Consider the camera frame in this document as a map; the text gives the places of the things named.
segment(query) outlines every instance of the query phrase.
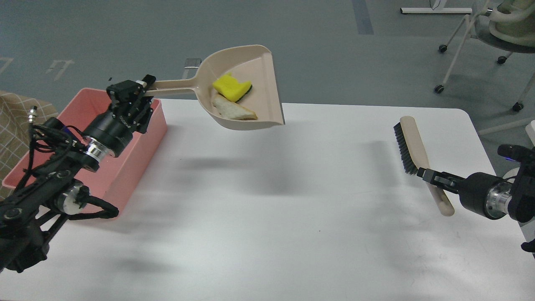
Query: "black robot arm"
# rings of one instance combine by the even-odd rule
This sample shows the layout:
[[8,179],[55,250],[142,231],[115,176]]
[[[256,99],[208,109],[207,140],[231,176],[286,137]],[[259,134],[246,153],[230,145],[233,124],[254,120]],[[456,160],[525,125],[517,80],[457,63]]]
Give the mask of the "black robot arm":
[[[520,223],[529,222],[535,216],[535,150],[502,144],[498,147],[498,154],[520,163],[513,183],[483,172],[462,178],[447,172],[420,168],[417,176],[458,194],[464,208],[488,219],[497,220],[508,214]],[[535,252],[535,239],[523,243],[522,249]]]
[[[21,273],[45,260],[50,240],[67,220],[109,219],[119,214],[115,206],[91,196],[89,188],[75,176],[82,168],[97,171],[106,155],[121,154],[133,132],[147,131],[152,97],[144,94],[155,81],[154,76],[147,75],[142,81],[127,80],[109,86],[108,109],[80,132],[85,144],[55,118],[33,125],[33,112],[30,113],[30,164],[12,195],[0,202],[0,270]],[[53,154],[47,162],[32,168],[35,149]],[[30,177],[35,181],[27,185]],[[86,204],[102,210],[80,213]],[[40,206],[49,210],[37,217]],[[41,229],[56,216],[48,230]]]

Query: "wooden brush handle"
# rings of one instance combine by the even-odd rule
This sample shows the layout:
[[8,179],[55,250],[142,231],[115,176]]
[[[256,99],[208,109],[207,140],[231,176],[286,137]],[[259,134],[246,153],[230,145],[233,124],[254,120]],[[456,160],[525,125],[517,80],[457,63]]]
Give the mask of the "wooden brush handle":
[[427,188],[429,188],[429,191],[431,192],[431,195],[433,196],[433,199],[437,203],[438,210],[440,210],[440,213],[443,216],[452,216],[455,213],[455,209],[453,208],[453,205],[449,201],[448,196],[446,195],[444,190],[429,183],[426,184]]
[[[422,142],[422,137],[420,136],[420,132],[418,131],[413,116],[401,117],[400,124],[401,129],[403,130],[403,136],[405,137],[405,142],[407,143],[407,148],[409,148],[410,158],[416,167],[430,168],[424,143]],[[426,184],[433,199],[437,203],[440,213],[444,216],[452,216],[455,213],[455,209],[444,190],[429,183]]]

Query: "checkered fabric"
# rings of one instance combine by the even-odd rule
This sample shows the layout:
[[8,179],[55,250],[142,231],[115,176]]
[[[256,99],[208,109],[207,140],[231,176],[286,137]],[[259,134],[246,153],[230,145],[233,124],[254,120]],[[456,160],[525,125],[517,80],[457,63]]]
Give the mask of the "checkered fabric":
[[[44,123],[58,112],[48,102],[0,91],[0,178],[15,167],[28,151],[28,112],[37,106],[35,123]],[[0,201],[11,194],[11,189],[0,187]]]

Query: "brush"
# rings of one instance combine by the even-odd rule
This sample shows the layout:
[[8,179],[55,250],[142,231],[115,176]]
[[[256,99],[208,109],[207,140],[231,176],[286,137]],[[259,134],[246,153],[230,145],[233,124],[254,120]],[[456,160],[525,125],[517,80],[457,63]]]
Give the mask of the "brush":
[[[414,118],[412,116],[401,117],[400,122],[394,126],[394,132],[405,172],[414,175],[419,168],[430,168],[424,143]],[[444,190],[429,183],[426,184],[437,203],[440,213],[444,216],[452,216],[455,213],[455,209]]]

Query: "black bristles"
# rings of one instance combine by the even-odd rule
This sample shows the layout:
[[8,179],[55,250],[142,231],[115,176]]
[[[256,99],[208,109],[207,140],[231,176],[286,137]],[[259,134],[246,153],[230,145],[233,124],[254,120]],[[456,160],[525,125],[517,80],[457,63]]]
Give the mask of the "black bristles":
[[412,161],[410,157],[409,148],[405,142],[405,136],[403,135],[403,129],[401,128],[401,123],[398,123],[394,126],[394,132],[396,134],[396,140],[400,147],[401,161],[403,162],[403,168],[405,172],[410,175],[415,175],[418,172],[416,164]]

